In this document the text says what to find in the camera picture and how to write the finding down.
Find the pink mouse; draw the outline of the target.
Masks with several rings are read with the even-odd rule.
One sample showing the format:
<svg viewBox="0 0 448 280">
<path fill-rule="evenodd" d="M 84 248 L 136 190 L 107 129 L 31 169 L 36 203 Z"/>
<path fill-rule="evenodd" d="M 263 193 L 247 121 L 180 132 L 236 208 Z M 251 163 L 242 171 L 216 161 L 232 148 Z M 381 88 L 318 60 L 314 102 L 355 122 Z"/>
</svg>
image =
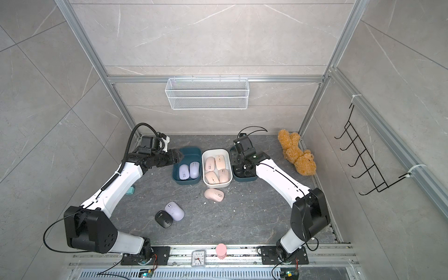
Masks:
<svg viewBox="0 0 448 280">
<path fill-rule="evenodd" d="M 204 169 L 208 172 L 213 172 L 216 168 L 215 158 L 213 156 L 207 157 L 204 163 Z"/>
<path fill-rule="evenodd" d="M 220 184 L 224 184 L 224 183 L 227 183 L 229 181 L 229 179 L 230 179 L 229 170 L 227 170 L 227 169 L 220 169 L 218 171 L 218 174 L 219 174 L 219 183 Z"/>
<path fill-rule="evenodd" d="M 207 189 L 204 192 L 204 197 L 214 202 L 221 202 L 225 198 L 225 194 L 219 189 Z"/>
<path fill-rule="evenodd" d="M 217 155 L 215 157 L 215 165 L 217 170 L 226 169 L 226 161 L 224 155 Z"/>
<path fill-rule="evenodd" d="M 219 178 L 217 174 L 214 171 L 209 171 L 205 174 L 205 178 L 207 180 L 207 183 L 210 185 L 219 184 Z"/>
</svg>

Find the purple mouse top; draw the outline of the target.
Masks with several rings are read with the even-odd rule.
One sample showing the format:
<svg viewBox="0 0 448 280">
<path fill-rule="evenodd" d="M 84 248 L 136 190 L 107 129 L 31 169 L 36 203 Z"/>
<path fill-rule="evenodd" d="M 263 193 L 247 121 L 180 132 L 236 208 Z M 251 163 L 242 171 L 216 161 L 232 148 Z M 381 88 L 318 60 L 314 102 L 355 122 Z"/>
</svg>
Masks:
<svg viewBox="0 0 448 280">
<path fill-rule="evenodd" d="M 180 165 L 178 168 L 178 176 L 180 180 L 188 180 L 190 178 L 189 165 Z"/>
</svg>

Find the purple mouse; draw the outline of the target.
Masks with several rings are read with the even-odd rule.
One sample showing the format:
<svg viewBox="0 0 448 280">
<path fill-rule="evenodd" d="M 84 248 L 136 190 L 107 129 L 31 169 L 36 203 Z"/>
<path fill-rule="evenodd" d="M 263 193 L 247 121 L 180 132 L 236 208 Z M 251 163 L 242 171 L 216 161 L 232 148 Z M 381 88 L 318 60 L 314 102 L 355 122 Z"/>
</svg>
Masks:
<svg viewBox="0 0 448 280">
<path fill-rule="evenodd" d="M 197 179 L 201 173 L 201 165 L 199 162 L 191 162 L 189 166 L 190 178 Z"/>
<path fill-rule="evenodd" d="M 189 165 L 180 165 L 178 168 L 178 176 L 180 180 L 188 180 L 190 178 Z"/>
<path fill-rule="evenodd" d="M 185 216 L 184 210 L 174 201 L 169 202 L 164 210 L 177 222 L 181 221 Z"/>
</svg>

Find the purple mouse bottom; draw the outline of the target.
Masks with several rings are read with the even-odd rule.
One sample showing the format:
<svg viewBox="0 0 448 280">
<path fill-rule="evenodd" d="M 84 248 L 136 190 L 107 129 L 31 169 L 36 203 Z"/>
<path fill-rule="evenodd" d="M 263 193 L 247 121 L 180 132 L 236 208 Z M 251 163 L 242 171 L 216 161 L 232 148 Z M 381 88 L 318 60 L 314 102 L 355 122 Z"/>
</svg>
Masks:
<svg viewBox="0 0 448 280">
<path fill-rule="evenodd" d="M 199 162 L 191 162 L 189 166 L 190 178 L 197 179 L 201 173 L 201 165 Z"/>
</svg>

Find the black mouse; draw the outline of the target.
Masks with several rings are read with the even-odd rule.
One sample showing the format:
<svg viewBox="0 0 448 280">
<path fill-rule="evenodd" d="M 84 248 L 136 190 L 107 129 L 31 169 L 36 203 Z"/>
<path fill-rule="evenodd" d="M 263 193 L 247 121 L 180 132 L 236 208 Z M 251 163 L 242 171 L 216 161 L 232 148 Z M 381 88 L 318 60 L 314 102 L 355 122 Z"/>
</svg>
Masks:
<svg viewBox="0 0 448 280">
<path fill-rule="evenodd" d="M 173 224 L 172 216 L 165 210 L 160 210 L 156 213 L 155 221 L 164 229 L 171 227 Z"/>
</svg>

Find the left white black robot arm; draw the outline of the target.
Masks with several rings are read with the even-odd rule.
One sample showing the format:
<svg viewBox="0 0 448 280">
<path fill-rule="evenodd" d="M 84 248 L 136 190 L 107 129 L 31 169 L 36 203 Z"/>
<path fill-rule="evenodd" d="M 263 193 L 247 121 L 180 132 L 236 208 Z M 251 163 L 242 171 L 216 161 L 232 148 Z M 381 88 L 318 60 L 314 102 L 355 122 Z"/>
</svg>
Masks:
<svg viewBox="0 0 448 280">
<path fill-rule="evenodd" d="M 110 220 L 112 213 L 130 187 L 152 167 L 179 163 L 182 154 L 169 149 L 170 138 L 162 133 L 145 136 L 133 150 L 126 149 L 114 175 L 80 206 L 64 213 L 66 242 L 70 248 L 96 253 L 121 253 L 147 263 L 154 255 L 148 238 L 118 231 Z"/>
</svg>

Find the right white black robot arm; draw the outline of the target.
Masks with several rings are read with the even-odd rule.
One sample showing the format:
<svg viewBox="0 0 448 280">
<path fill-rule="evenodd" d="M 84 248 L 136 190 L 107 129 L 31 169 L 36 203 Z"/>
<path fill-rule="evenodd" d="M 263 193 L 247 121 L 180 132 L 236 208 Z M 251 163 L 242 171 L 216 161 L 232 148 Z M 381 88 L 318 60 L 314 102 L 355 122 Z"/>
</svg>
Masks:
<svg viewBox="0 0 448 280">
<path fill-rule="evenodd" d="M 276 243 L 276 253 L 285 261 L 331 222 L 324 193 L 297 182 L 265 152 L 256 151 L 246 133 L 233 140 L 231 165 L 238 177 L 258 177 L 274 188 L 292 209 L 290 229 Z"/>
</svg>

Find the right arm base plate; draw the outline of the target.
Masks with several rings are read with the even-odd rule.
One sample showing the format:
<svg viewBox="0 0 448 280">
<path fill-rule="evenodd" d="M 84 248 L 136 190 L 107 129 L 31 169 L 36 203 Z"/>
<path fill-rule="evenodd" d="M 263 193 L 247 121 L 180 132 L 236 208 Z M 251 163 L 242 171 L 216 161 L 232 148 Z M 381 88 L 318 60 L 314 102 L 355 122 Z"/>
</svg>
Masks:
<svg viewBox="0 0 448 280">
<path fill-rule="evenodd" d="M 263 265 L 277 265 L 277 264 L 309 264 L 308 254 L 304 247 L 297 249 L 294 253 L 287 253 L 280 245 L 276 246 L 259 246 L 256 249 L 261 257 Z"/>
</svg>

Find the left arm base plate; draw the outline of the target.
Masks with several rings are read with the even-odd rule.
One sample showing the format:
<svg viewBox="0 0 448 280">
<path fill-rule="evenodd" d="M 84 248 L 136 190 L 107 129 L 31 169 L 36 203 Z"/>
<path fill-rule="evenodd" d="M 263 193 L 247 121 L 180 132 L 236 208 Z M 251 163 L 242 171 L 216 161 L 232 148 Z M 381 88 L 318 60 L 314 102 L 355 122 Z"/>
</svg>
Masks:
<svg viewBox="0 0 448 280">
<path fill-rule="evenodd" d="M 122 266 L 150 266 L 155 262 L 157 265 L 166 266 L 170 257 L 169 246 L 155 246 L 151 247 L 150 251 L 146 255 L 132 255 L 125 254 L 121 265 Z"/>
</svg>

